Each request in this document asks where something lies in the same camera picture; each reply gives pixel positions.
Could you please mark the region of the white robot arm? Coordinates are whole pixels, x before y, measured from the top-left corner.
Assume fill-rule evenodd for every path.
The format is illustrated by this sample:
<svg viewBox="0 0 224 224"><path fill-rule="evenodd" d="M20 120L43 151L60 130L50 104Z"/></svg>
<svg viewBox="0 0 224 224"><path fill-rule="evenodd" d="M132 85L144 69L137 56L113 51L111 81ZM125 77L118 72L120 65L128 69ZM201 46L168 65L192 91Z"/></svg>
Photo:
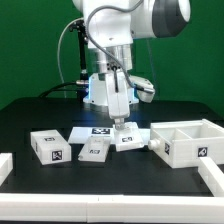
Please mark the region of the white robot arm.
<svg viewBox="0 0 224 224"><path fill-rule="evenodd" d="M122 130L129 116L129 94L149 101L155 94L150 82L137 81L132 46L136 40L179 35L190 20L190 0L72 0L84 17L88 48L97 54L105 77L109 116Z"/></svg>

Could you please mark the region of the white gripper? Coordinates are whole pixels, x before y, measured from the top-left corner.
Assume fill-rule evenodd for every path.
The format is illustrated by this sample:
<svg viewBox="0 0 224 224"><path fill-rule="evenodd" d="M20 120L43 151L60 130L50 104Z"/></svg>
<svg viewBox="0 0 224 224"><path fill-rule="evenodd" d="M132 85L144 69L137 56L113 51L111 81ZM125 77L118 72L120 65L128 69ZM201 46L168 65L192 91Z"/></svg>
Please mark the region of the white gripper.
<svg viewBox="0 0 224 224"><path fill-rule="evenodd" d="M116 130L125 129L125 118L130 115L125 76L122 72L118 72L117 79L114 79L114 74L108 73L105 75L105 83L109 116L115 119Z"/></svg>

